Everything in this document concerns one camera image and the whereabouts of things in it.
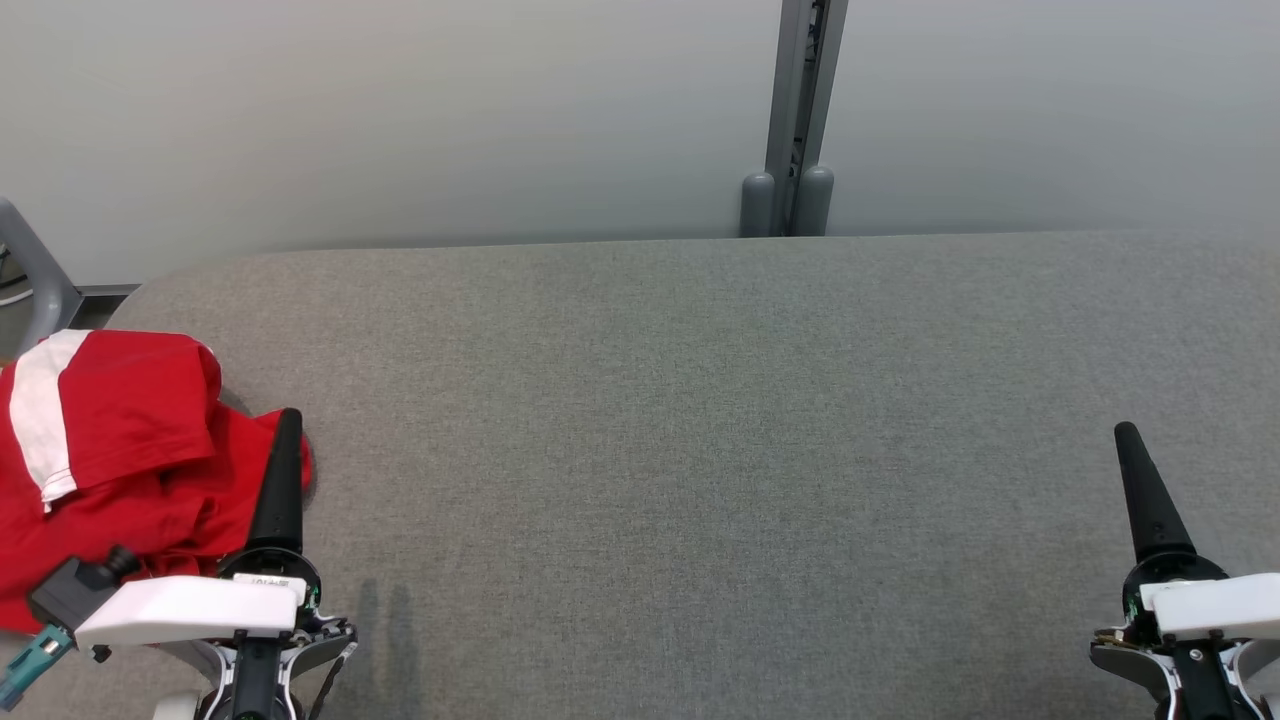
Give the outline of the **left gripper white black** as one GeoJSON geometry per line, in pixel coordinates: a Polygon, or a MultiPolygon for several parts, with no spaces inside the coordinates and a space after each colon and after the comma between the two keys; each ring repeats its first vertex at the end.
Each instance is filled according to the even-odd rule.
{"type": "Polygon", "coordinates": [[[270,641],[282,661],[329,664],[349,656],[358,630],[321,607],[323,583],[303,548],[303,418],[282,410],[262,477],[248,551],[212,577],[145,577],[115,547],[74,560],[74,642],[93,664],[154,650],[180,664],[228,664],[246,641],[270,641]]]}

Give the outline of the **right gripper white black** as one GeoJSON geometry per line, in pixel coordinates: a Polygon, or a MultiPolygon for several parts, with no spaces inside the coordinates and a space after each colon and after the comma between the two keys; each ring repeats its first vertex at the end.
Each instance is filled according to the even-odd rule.
{"type": "Polygon", "coordinates": [[[1178,651],[1199,651],[1230,691],[1277,661],[1277,574],[1229,577],[1201,556],[1140,432],[1114,428],[1135,565],[1123,583],[1124,623],[1094,633],[1089,656],[1147,691],[1184,691],[1178,651]]]}

